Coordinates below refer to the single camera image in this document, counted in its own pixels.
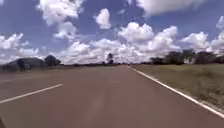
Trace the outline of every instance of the grass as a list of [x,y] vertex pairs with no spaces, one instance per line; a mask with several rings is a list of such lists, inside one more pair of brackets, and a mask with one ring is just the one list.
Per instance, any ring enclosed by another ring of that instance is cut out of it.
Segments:
[[224,110],[224,65],[138,65],[134,68]]

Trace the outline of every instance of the sky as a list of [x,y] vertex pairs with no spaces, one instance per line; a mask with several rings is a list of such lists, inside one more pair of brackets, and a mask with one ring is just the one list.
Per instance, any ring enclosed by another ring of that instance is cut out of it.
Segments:
[[224,49],[223,0],[0,0],[0,64],[51,54],[64,64],[138,63]]

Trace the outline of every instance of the tree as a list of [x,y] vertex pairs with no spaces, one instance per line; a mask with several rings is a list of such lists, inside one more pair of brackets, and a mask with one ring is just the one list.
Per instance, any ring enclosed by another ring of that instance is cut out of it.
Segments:
[[164,57],[164,63],[180,65],[184,63],[184,58],[181,52],[170,52]]
[[108,62],[108,64],[113,64],[114,63],[113,58],[114,58],[114,55],[112,53],[109,53],[107,55],[107,62]]
[[17,60],[17,65],[19,66],[20,71],[25,71],[25,64],[22,59]]
[[215,54],[212,52],[199,52],[195,56],[195,64],[210,64],[216,59]]
[[182,55],[183,55],[183,58],[184,58],[185,62],[187,62],[189,64],[193,63],[194,58],[195,58],[194,50],[192,50],[192,49],[183,50]]
[[54,56],[49,55],[44,59],[45,64],[48,67],[53,67],[53,66],[57,66],[61,63],[60,60],[56,59]]
[[151,59],[150,59],[150,62],[151,62],[153,65],[161,65],[161,64],[163,64],[163,58],[159,58],[159,57],[151,58]]
[[214,63],[224,64],[224,55],[216,57]]
[[100,65],[103,65],[103,66],[105,66],[106,65],[106,63],[103,61],[103,62],[101,62],[101,64]]

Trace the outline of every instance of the cloud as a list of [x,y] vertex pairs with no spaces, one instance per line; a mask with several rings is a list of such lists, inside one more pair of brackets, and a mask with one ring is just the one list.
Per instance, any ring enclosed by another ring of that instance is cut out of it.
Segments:
[[106,60],[108,53],[114,54],[116,62],[139,63],[148,61],[150,57],[164,56],[169,51],[180,50],[175,44],[177,35],[177,28],[171,26],[152,39],[148,38],[146,43],[127,44],[103,38],[88,43],[74,42],[60,53],[53,54],[66,64],[99,63]]
[[131,5],[133,3],[132,0],[125,0],[126,2],[128,2],[129,5]]
[[121,28],[118,35],[126,39],[128,42],[144,42],[154,36],[152,27],[147,24],[140,26],[136,22],[130,22],[126,28]]
[[137,6],[145,11],[146,16],[197,8],[206,0],[136,0]]
[[153,56],[164,56],[170,51],[181,50],[181,48],[175,44],[177,35],[178,29],[175,26],[164,29],[148,42],[148,51],[153,54]]
[[22,37],[23,34],[13,34],[7,39],[5,36],[0,35],[0,49],[9,50],[18,48],[20,46],[20,40]]
[[31,46],[28,41],[22,41],[24,34],[13,34],[10,37],[0,35],[0,64],[13,61],[21,57],[42,57],[38,48]]
[[48,25],[61,23],[66,18],[78,18],[84,0],[39,0],[37,9],[43,12]]
[[110,12],[106,8],[102,9],[98,16],[95,16],[94,19],[96,20],[96,23],[99,24],[101,29],[109,29],[111,27]]
[[216,54],[220,54],[224,50],[224,32],[221,32],[217,39],[210,43],[210,50]]
[[0,6],[4,4],[4,0],[0,0]]
[[219,29],[219,30],[224,30],[224,16],[221,16],[219,18],[219,21],[218,23],[216,24],[216,27]]
[[121,9],[118,14],[124,14],[125,13],[125,9]]
[[55,38],[74,40],[77,29],[71,22],[64,22],[58,25],[58,32],[54,34]]
[[205,34],[204,32],[200,32],[198,34],[191,33],[189,36],[183,38],[181,42],[187,43],[186,45],[194,49],[196,52],[199,51],[206,51],[210,44],[207,41],[208,34]]

